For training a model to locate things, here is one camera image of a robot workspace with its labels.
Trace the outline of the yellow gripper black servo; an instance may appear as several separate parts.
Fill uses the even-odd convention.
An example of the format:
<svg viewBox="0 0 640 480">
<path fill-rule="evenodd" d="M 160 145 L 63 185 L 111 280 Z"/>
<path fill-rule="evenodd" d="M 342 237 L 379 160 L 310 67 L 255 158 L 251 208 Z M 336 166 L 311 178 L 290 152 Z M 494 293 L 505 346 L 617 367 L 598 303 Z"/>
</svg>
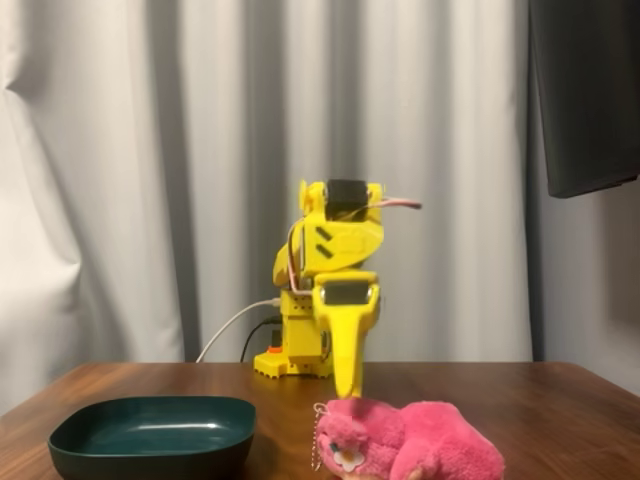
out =
<svg viewBox="0 0 640 480">
<path fill-rule="evenodd" d="M 364 342 L 379 314 L 377 274 L 319 274 L 314 280 L 312 304 L 318 327 L 329 333 L 336 396 L 360 396 Z"/>
</svg>

